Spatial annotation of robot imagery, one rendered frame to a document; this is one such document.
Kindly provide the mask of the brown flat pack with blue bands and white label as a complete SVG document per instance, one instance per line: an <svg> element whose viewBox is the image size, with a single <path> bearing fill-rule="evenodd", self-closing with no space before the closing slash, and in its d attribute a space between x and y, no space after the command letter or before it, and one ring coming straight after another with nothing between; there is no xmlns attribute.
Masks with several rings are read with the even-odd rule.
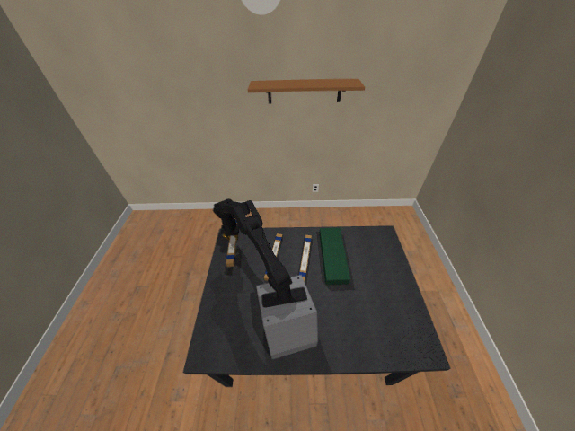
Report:
<svg viewBox="0 0 575 431"><path fill-rule="evenodd" d="M279 247L280 247L281 241L282 241L282 234L277 233L276 239L275 239L275 242L274 242L274 245L272 248L276 257L278 257L278 254L279 254ZM264 280L268 281L268 277L266 274L268 274L267 271L265 272Z"/></svg>

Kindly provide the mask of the low green platform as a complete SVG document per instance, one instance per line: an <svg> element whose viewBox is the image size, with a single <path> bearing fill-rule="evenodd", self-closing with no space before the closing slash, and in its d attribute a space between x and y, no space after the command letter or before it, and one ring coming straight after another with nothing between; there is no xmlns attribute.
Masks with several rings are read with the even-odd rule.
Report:
<svg viewBox="0 0 575 431"><path fill-rule="evenodd" d="M340 228L320 228L323 271L326 285L348 285L349 268ZM322 235L322 241L321 241ZM324 267L325 263L325 267ZM327 278L327 283L326 283Z"/></svg>

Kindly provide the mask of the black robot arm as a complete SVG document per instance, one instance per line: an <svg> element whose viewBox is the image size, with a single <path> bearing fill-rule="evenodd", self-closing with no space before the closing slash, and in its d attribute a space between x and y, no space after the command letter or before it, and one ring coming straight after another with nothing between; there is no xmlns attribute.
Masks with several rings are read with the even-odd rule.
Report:
<svg viewBox="0 0 575 431"><path fill-rule="evenodd" d="M269 278L269 284L276 291L262 295L263 307L266 308L307 300L304 287L290 289L290 285L292 284L290 275L284 265L282 266L281 262L277 259L270 247L262 229L261 217L255 205L251 200L246 202L234 202L228 198L214 204L218 214L215 212L214 208L213 212L219 218L221 217L222 223L225 225L231 224L234 221L234 227L236 227L237 223L241 233L248 235L257 251L260 253L266 271L268 272L267 276ZM246 215L250 214L250 210L253 214L246 217Z"/></svg>

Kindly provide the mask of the brown welding electrode pack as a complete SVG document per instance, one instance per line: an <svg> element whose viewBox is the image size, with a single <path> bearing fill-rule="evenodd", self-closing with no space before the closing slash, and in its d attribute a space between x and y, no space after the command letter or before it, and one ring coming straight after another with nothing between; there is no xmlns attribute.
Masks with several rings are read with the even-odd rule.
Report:
<svg viewBox="0 0 575 431"><path fill-rule="evenodd" d="M230 236L229 239L228 251L226 256L227 267L234 267L236 248L237 248L237 240L235 239L234 235L232 235Z"/></svg>

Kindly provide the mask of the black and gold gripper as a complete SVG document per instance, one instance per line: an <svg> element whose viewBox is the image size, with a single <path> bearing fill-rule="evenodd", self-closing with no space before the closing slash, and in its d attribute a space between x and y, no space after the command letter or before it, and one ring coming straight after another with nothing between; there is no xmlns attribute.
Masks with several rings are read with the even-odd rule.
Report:
<svg viewBox="0 0 575 431"><path fill-rule="evenodd" d="M225 228L223 225L225 226ZM236 238L236 236L238 236L239 233L238 225L236 224L236 227L234 227L234 221L231 224L228 225L223 224L223 225L220 231L220 233L223 234L223 237L229 240L230 236L234 235L235 239L238 241L238 237Z"/></svg>

